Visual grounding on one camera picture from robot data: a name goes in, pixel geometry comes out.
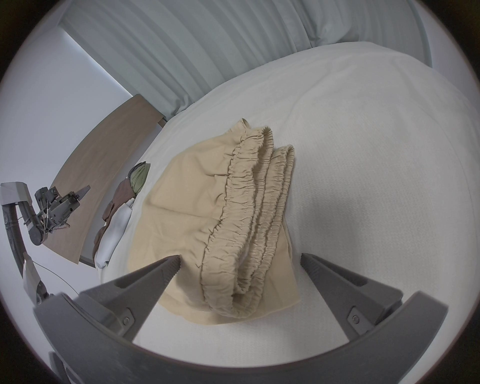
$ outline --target wooden board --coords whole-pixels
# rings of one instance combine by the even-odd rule
[[[85,238],[105,193],[136,148],[163,115],[135,95],[105,117],[75,148],[52,186],[64,196],[90,185],[90,191],[68,219],[69,229],[48,234],[44,244],[78,263]]]

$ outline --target curtain fold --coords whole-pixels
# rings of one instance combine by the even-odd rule
[[[429,64],[408,0],[75,0],[61,27],[167,119],[267,62],[371,41]]]

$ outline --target white bed sheet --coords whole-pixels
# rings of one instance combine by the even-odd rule
[[[479,117],[440,74],[372,43],[273,61],[172,118],[140,159],[151,163],[150,173],[102,282],[126,273],[142,201],[173,156],[240,118],[270,126],[276,146],[295,146],[286,220],[302,301],[218,326],[191,324],[157,305],[134,342],[171,358],[230,367],[295,361],[346,343],[300,267],[300,254],[310,252],[401,289],[405,300],[423,290],[449,305],[420,360],[426,372],[480,290]]]

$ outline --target brown cloth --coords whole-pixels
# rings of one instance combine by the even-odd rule
[[[110,201],[110,203],[108,203],[102,215],[103,221],[105,221],[107,224],[100,228],[100,230],[95,236],[92,254],[93,259],[95,259],[95,254],[98,250],[98,246],[100,245],[100,240],[102,240],[103,234],[110,225],[110,221],[112,220],[114,213],[117,211],[118,208],[120,208],[122,204],[126,203],[133,197],[135,197],[135,193],[133,192],[130,179],[123,180],[115,190],[112,200]]]

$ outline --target cable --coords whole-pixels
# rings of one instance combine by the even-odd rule
[[[65,281],[65,279],[63,279],[62,277],[58,276],[55,272],[49,270],[47,267],[44,267],[43,265],[41,265],[41,264],[39,264],[39,263],[37,263],[37,262],[35,262],[35,261],[33,261],[33,263],[34,263],[35,265],[38,265],[39,267],[42,267],[43,269],[46,269],[47,271],[49,271],[49,272],[51,272],[51,273],[53,273],[56,277],[62,279],[71,289],[73,289],[73,291],[74,291],[76,294],[78,294],[78,292],[77,292],[70,284],[68,284],[68,283]]]

